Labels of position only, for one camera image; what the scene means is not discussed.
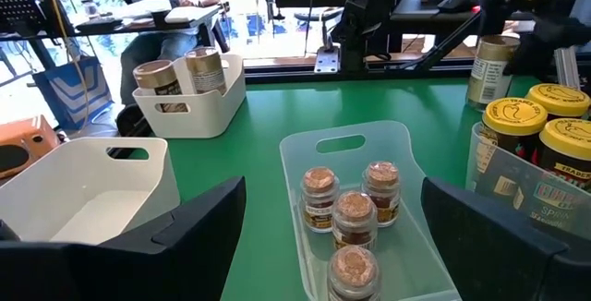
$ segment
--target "white storage bin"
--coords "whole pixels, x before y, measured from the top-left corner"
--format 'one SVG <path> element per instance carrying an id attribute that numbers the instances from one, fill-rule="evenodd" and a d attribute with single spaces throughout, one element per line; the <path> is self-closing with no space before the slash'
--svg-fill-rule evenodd
<path id="1" fill-rule="evenodd" d="M 109 148 L 137 148 L 119 160 Z M 160 138 L 80 138 L 0 187 L 0 219 L 23 241 L 97 245 L 180 203 L 168 144 Z"/>
<path id="2" fill-rule="evenodd" d="M 174 63 L 183 95 L 143 95 L 142 89 L 133 92 L 141 112 L 156 136 L 161 138 L 214 138 L 228 128 L 236 111 L 247 96 L 243 59 L 236 54 L 222 54 L 223 74 L 227 92 L 213 90 L 202 94 L 192 92 L 191 76 L 184 57 Z M 188 112 L 162 113 L 161 103 L 184 103 Z"/>

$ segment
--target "clear plastic tray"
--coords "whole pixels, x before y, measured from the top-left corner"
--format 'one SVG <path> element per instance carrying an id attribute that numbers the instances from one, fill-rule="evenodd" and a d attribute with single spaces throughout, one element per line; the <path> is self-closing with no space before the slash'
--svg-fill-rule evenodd
<path id="1" fill-rule="evenodd" d="M 360 138 L 363 144 L 352 149 L 348 144 L 356 138 Z M 320 153 L 320 147 L 337 151 Z M 280 149 L 302 282 L 310 300 L 328 299 L 326 270 L 334 247 L 331 233 L 313 233 L 302 219 L 301 178 L 309 168 L 327 166 L 339 177 L 341 192 L 359 189 L 361 173 L 375 161 L 395 162 L 402 185 L 398 220 L 393 226 L 379 230 L 377 245 L 373 249 L 382 272 L 381 300 L 399 301 L 411 297 L 418 297 L 413 300 L 459 300 L 428 233 L 420 205 L 425 174 L 411 152 L 406 126 L 394 121 L 379 121 L 310 131 L 285 138 Z"/>
<path id="2" fill-rule="evenodd" d="M 472 127 L 466 189 L 496 199 L 504 206 L 543 223 L 591 240 L 591 226 L 587 223 L 591 219 L 589 193 L 490 144 L 478 135 L 481 126 L 481 123 L 477 123 Z M 510 196 L 511 200 L 494 195 L 495 189 L 502 188 L 517 189 L 516 195 Z M 550 196 L 540 195 L 541 191 Z M 567 202 L 572 206 L 565 210 Z"/>

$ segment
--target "blue bag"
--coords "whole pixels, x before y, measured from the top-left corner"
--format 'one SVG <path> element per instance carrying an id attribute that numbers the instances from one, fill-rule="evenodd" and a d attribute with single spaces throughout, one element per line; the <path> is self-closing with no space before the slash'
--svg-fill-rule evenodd
<path id="1" fill-rule="evenodd" d="M 103 68 L 96 57 L 84 57 L 78 61 L 86 82 L 89 96 L 89 121 L 114 102 L 104 78 Z M 43 98 L 64 130 L 79 130 L 86 115 L 84 89 L 76 67 L 72 63 L 58 66 L 33 75 L 33 80 Z"/>

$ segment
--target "green tabletop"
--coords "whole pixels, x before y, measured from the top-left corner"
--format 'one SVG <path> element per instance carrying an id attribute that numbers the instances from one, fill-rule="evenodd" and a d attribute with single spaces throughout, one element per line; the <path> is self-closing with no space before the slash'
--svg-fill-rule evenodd
<path id="1" fill-rule="evenodd" d="M 464 107 L 466 82 L 443 78 L 249 86 L 247 100 L 223 135 L 169 140 L 183 200 L 231 176 L 246 177 L 244 227 L 223 299 L 306 299 L 279 153 L 283 138 L 396 120 L 408 127 L 425 174 L 463 186 L 470 128 L 482 117 Z M 510 95 L 523 97 L 536 83 L 534 78 L 514 78 Z"/>

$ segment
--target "yellow lid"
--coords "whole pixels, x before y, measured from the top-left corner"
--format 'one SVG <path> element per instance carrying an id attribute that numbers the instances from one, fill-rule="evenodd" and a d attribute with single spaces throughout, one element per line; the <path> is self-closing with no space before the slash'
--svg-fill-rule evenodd
<path id="1" fill-rule="evenodd" d="M 591 104 L 586 93 L 558 84 L 537 84 L 529 89 L 525 98 L 541 104 L 548 113 L 557 116 L 581 116 Z"/>
<path id="2" fill-rule="evenodd" d="M 548 112 L 537 102 L 502 98 L 488 104 L 482 122 L 504 135 L 527 136 L 541 131 L 547 118 Z"/>
<path id="3" fill-rule="evenodd" d="M 591 122 L 561 118 L 548 122 L 539 134 L 547 147 L 580 160 L 591 161 Z"/>

